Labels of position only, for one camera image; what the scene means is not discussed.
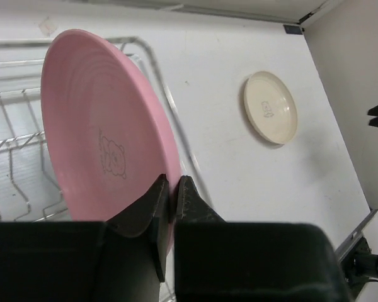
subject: pink plate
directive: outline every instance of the pink plate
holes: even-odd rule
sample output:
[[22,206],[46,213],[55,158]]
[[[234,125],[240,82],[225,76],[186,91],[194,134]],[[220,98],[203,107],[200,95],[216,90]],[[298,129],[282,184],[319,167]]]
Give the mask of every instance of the pink plate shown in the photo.
[[106,40],[67,30],[42,71],[53,168],[74,220],[108,220],[167,175],[181,176],[168,118],[142,72]]

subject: cream plate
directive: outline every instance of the cream plate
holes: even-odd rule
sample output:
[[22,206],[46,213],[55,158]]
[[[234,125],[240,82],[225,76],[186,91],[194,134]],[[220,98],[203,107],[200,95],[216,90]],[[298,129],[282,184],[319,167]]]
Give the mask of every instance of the cream plate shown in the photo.
[[245,110],[252,126],[272,143],[288,143],[297,131],[297,108],[284,83],[270,72],[253,74],[244,92]]

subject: plate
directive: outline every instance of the plate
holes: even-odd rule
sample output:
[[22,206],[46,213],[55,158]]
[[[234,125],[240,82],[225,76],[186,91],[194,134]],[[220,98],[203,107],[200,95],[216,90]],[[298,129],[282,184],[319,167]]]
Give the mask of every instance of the plate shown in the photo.
[[83,30],[61,33],[41,84],[49,155],[73,220],[109,220],[162,173],[171,192],[177,186],[168,118],[146,77],[114,45]]
[[297,131],[297,108],[285,84],[270,72],[253,74],[244,92],[246,114],[255,130],[272,143],[285,144]]

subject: white wall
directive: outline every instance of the white wall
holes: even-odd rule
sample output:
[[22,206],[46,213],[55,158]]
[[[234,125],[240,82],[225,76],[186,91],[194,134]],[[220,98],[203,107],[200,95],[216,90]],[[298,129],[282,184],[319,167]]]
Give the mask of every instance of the white wall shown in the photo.
[[306,28],[306,39],[369,204],[378,207],[378,0],[347,0]]

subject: dish rack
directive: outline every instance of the dish rack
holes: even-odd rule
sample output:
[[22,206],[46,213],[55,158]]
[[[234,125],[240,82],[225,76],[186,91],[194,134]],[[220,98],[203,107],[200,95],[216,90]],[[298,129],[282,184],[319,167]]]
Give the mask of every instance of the dish rack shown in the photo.
[[[151,47],[134,36],[107,40],[149,79],[162,100],[175,138],[179,138],[183,172],[193,176],[200,194],[211,205],[195,154]],[[41,58],[51,42],[0,40],[0,221],[71,219],[50,163],[40,111]],[[166,294],[160,300],[174,301],[171,286],[167,282],[164,286]]]

